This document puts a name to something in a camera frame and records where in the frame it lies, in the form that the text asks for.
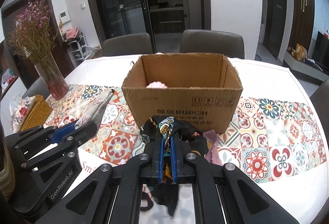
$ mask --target chair backrest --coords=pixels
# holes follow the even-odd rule
[[[102,44],[102,55],[106,57],[152,53],[148,33],[114,37],[105,40]]]
[[[185,30],[181,42],[181,53],[221,53],[230,58],[244,59],[242,36],[210,30]]]
[[[310,96],[310,100],[321,121],[324,134],[329,144],[329,79],[324,81]]]
[[[44,99],[47,99],[50,95],[50,91],[46,87],[46,84],[42,80],[42,78],[38,78],[30,87],[29,89],[24,93],[22,98],[26,97],[32,97],[36,94],[39,94],[43,96]]]

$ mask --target patterned table runner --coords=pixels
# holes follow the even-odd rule
[[[59,127],[85,112],[88,103],[114,88],[95,138],[81,147],[113,164],[125,164],[144,144],[120,87],[70,85],[60,101],[47,99],[54,109],[45,126]],[[241,97],[226,133],[218,136],[212,162],[236,164],[255,182],[293,176],[326,162],[323,141],[313,112],[303,103]]]

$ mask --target pink fluffy object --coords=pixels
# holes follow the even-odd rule
[[[164,83],[156,81],[149,84],[147,88],[168,88],[168,87]]]

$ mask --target open cardboard box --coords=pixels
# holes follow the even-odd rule
[[[168,88],[146,88],[154,81]],[[214,129],[224,133],[242,85],[232,64],[221,54],[152,54],[138,59],[122,91],[139,128],[153,115],[169,115],[202,132]]]

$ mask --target screw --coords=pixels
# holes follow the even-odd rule
[[[106,171],[109,171],[111,169],[111,165],[102,164],[99,168],[100,168],[101,171],[106,172]]]
[[[196,158],[196,154],[195,153],[187,153],[186,158],[190,159],[190,160],[194,160]]]
[[[232,164],[232,163],[227,163],[227,164],[225,164],[225,168],[226,168],[227,170],[232,171],[232,170],[235,169],[235,165]]]
[[[139,155],[140,160],[147,160],[150,156],[147,153],[141,153]]]

